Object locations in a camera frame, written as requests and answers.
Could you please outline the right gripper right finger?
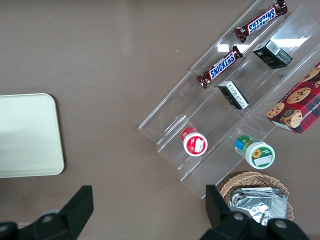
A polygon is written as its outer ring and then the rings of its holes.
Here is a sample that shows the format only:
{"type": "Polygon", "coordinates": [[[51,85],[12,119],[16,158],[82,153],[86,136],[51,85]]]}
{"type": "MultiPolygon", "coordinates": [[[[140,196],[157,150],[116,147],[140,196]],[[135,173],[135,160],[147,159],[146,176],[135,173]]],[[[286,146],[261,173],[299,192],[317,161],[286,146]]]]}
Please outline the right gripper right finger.
{"type": "Polygon", "coordinates": [[[202,240],[308,240],[309,237],[294,222],[272,218],[267,226],[257,223],[247,214],[232,211],[215,185],[206,186],[205,208],[211,229],[202,240]]]}

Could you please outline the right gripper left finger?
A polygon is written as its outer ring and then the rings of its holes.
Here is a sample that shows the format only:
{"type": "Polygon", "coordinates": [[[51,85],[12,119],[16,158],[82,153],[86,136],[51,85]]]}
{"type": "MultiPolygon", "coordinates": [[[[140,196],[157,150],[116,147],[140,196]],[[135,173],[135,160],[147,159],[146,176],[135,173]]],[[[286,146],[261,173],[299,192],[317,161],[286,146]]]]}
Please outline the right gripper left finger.
{"type": "Polygon", "coordinates": [[[47,213],[25,227],[0,223],[2,240],[76,240],[94,211],[93,188],[82,186],[57,213],[47,213]]]}

